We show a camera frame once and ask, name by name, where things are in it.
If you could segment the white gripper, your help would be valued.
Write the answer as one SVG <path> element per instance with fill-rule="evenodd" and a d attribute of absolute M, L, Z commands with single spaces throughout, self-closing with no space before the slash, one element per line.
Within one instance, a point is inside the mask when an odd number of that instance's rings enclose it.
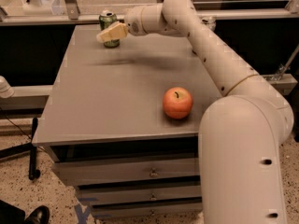
<path fill-rule="evenodd" d="M 119 40 L 128 35 L 141 36 L 146 35 L 142 21 L 142 13 L 145 6 L 133 7 L 127 10 L 124 15 L 124 23 L 119 21 L 113 22 L 106 29 L 96 35 L 96 40 L 100 43 L 110 42 L 112 40 Z"/>

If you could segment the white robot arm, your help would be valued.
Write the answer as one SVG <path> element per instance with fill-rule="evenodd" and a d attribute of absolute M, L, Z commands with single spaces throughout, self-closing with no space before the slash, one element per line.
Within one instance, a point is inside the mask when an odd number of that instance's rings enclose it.
<path fill-rule="evenodd" d="M 180 34 L 221 93 L 198 133 L 205 224 L 287 224 L 279 147 L 292 132 L 288 101 L 202 23 L 191 0 L 133 7 L 100 42 Z"/>

